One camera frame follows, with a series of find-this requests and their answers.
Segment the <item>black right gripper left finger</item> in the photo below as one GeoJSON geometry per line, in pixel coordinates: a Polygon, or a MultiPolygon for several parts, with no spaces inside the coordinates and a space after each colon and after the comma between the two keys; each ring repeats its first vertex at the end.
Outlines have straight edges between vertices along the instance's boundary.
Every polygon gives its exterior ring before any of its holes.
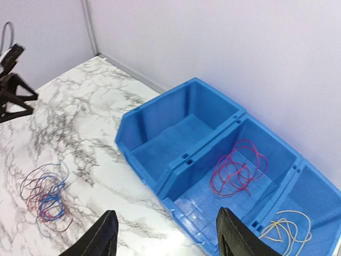
{"type": "Polygon", "coordinates": [[[90,229],[60,256],[115,256],[119,222],[114,210],[105,211],[90,229]]]}

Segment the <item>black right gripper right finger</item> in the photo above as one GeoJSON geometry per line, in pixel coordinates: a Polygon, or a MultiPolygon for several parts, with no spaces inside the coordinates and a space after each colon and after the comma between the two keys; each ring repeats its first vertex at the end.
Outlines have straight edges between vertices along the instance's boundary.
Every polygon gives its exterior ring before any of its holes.
{"type": "Polygon", "coordinates": [[[263,243],[227,207],[221,207],[216,218],[218,249],[224,256],[280,256],[263,243]]]}

